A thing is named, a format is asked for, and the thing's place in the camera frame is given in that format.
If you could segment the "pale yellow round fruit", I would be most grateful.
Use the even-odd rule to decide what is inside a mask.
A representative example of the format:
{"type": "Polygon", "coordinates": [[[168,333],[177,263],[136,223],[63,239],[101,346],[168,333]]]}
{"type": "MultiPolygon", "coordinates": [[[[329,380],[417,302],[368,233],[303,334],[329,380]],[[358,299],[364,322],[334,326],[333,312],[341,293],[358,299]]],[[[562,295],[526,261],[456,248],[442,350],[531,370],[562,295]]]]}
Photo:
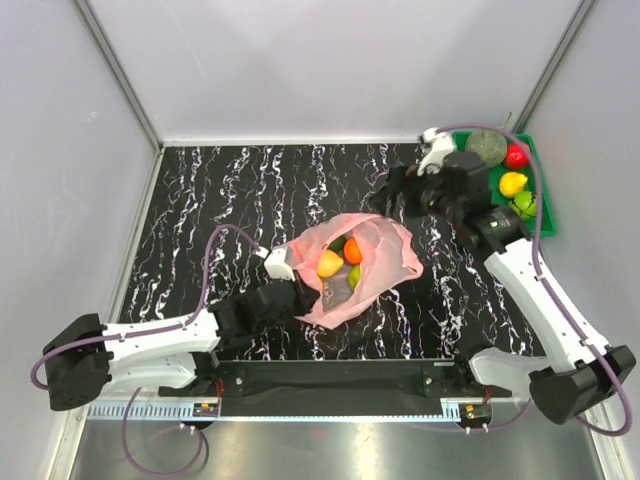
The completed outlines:
{"type": "Polygon", "coordinates": [[[327,249],[319,257],[316,273],[322,278],[330,278],[344,266],[344,259],[336,252],[327,249]]]}

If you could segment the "yellow lemon fruit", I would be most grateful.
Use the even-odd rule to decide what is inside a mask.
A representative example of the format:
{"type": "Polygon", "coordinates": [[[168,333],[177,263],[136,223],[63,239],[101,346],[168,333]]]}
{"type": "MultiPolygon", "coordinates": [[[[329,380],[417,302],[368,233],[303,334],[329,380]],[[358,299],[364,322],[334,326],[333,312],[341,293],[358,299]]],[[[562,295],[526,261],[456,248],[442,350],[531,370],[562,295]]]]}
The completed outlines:
{"type": "Polygon", "coordinates": [[[514,198],[522,192],[528,183],[528,177],[520,172],[509,171],[504,173],[498,183],[500,194],[508,199],[514,198]]]}

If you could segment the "pink plastic bag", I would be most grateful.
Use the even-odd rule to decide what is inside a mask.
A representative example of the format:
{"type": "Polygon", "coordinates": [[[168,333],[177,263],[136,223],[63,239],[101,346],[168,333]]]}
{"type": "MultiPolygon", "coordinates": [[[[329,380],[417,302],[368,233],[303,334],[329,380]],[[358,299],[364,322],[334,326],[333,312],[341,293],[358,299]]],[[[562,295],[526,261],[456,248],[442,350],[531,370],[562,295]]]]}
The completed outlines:
{"type": "Polygon", "coordinates": [[[286,243],[292,250],[288,264],[306,286],[324,294],[328,283],[316,270],[323,251],[341,235],[351,235],[363,255],[361,277],[349,296],[328,308],[318,299],[310,311],[294,317],[311,325],[335,329],[363,313],[385,291],[419,278],[423,265],[411,247],[412,234],[395,220],[377,214],[343,213],[309,227],[286,243]]]}

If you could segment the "orange fruit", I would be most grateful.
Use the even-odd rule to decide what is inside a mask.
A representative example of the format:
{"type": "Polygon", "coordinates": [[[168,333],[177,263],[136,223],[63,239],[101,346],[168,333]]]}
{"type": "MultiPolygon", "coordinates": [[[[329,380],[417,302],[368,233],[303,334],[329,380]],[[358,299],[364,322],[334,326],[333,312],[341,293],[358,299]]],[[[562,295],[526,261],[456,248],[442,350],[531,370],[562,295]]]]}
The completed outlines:
{"type": "Polygon", "coordinates": [[[363,255],[354,237],[346,240],[343,246],[343,255],[345,260],[351,265],[359,265],[362,262],[363,255]]]}

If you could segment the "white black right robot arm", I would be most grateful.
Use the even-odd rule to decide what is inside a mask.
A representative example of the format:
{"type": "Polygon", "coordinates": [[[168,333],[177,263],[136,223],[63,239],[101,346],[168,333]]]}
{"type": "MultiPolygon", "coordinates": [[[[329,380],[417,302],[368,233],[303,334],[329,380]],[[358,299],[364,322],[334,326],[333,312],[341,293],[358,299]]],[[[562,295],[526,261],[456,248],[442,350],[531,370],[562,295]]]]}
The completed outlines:
{"type": "Polygon", "coordinates": [[[408,217],[437,215],[452,224],[457,238],[505,287],[544,349],[541,357],[526,357],[475,347],[454,371],[457,390],[470,397],[488,386],[508,390],[532,400],[557,425],[617,395],[625,420],[614,433],[627,433],[632,413],[622,384],[635,356],[625,345],[611,346],[580,314],[542,263],[538,237],[513,209],[493,202],[489,169],[480,157],[453,152],[426,173],[416,165],[391,168],[370,203],[390,217],[398,199],[408,217]]]}

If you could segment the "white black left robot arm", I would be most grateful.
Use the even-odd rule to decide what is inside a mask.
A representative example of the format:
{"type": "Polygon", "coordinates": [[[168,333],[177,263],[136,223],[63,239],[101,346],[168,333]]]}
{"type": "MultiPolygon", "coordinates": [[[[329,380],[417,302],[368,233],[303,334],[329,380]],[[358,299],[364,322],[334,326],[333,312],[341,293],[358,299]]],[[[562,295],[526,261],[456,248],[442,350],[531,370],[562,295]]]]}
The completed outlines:
{"type": "Polygon", "coordinates": [[[300,280],[273,280],[165,320],[104,324],[85,314],[45,345],[32,371],[45,373],[41,387],[55,412],[139,387],[203,396],[215,386],[219,350],[249,345],[264,329],[309,313],[319,297],[300,280]]]}

